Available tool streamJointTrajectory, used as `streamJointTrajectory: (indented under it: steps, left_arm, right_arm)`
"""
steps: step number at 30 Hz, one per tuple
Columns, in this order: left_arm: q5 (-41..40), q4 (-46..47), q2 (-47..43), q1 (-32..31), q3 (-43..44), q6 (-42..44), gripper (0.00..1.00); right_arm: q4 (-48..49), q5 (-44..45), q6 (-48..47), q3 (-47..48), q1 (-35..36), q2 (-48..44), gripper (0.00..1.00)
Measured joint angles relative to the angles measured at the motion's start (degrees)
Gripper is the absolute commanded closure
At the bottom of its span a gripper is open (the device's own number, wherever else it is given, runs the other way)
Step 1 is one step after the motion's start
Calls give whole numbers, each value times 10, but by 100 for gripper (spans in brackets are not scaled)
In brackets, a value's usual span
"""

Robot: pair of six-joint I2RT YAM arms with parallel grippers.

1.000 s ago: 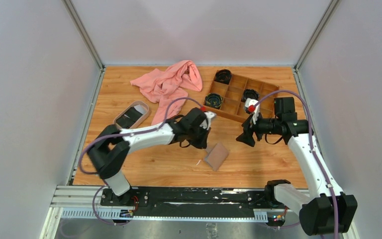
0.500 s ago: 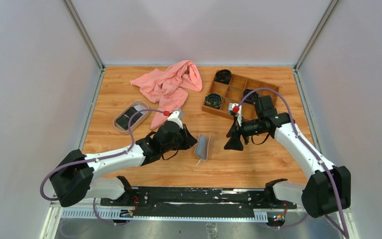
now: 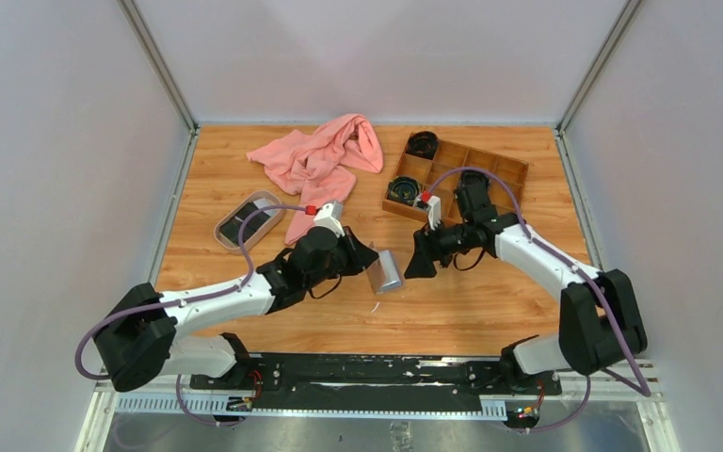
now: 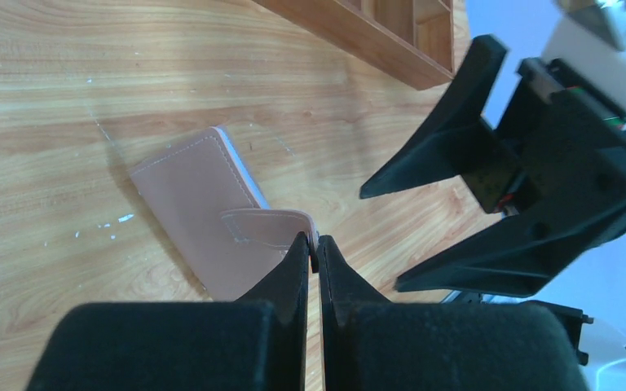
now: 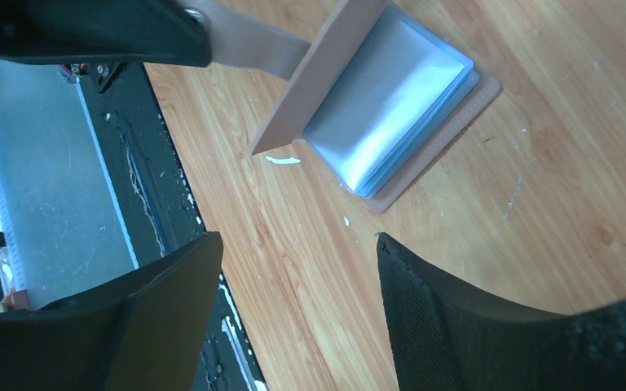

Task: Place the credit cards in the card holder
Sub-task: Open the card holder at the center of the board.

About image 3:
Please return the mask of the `pink card holder wallet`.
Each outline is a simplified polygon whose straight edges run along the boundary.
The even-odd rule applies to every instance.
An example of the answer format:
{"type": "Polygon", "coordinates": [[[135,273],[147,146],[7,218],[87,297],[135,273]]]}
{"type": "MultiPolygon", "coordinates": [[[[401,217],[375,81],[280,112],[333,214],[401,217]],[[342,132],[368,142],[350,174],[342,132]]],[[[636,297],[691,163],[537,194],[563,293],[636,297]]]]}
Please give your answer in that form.
{"type": "Polygon", "coordinates": [[[395,254],[389,249],[380,249],[374,242],[369,243],[369,248],[378,254],[377,260],[365,270],[373,292],[382,295],[400,289],[404,278],[395,254]]]}

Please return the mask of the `beige oval card tray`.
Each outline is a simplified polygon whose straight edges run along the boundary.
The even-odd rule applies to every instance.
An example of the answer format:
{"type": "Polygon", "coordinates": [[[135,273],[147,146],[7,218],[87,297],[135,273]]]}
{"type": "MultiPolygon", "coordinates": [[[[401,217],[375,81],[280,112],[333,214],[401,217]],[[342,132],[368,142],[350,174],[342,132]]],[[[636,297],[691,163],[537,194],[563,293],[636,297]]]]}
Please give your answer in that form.
{"type": "MultiPolygon", "coordinates": [[[[273,193],[258,190],[248,195],[243,201],[224,217],[215,227],[215,239],[228,253],[239,255],[239,229],[244,220],[260,208],[281,205],[281,200],[273,193]]],[[[243,230],[246,250],[251,250],[261,241],[283,218],[280,209],[265,210],[251,218],[243,230]]]]}

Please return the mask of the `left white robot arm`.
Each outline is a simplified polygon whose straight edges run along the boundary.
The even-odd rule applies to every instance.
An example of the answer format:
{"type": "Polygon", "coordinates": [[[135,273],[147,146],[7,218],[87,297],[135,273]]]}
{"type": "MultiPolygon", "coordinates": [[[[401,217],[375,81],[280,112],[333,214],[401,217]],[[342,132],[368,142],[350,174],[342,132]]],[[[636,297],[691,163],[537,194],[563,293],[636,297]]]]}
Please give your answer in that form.
{"type": "Polygon", "coordinates": [[[350,228],[336,235],[315,227],[247,278],[179,292],[138,284],[91,337],[118,392],[134,391],[164,375],[203,375],[238,389],[249,381],[251,368],[240,346],[222,335],[200,337],[199,331],[287,309],[311,296],[317,285],[357,276],[377,260],[378,253],[350,228]]]}

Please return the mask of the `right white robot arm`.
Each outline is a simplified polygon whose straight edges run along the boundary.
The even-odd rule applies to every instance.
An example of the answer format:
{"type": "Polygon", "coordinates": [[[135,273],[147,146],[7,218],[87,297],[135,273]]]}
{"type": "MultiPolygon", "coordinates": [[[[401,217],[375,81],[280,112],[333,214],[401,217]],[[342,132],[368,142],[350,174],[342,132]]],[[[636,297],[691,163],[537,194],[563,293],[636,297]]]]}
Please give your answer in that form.
{"type": "Polygon", "coordinates": [[[500,380],[508,391],[523,393],[548,371],[571,369],[588,376],[647,348],[627,274],[576,261],[521,224],[516,214],[499,214],[482,180],[460,182],[455,195],[462,221],[446,226],[430,220],[414,233],[406,278],[433,278],[457,255],[480,249],[521,270],[559,302],[557,334],[503,348],[500,380]]]}

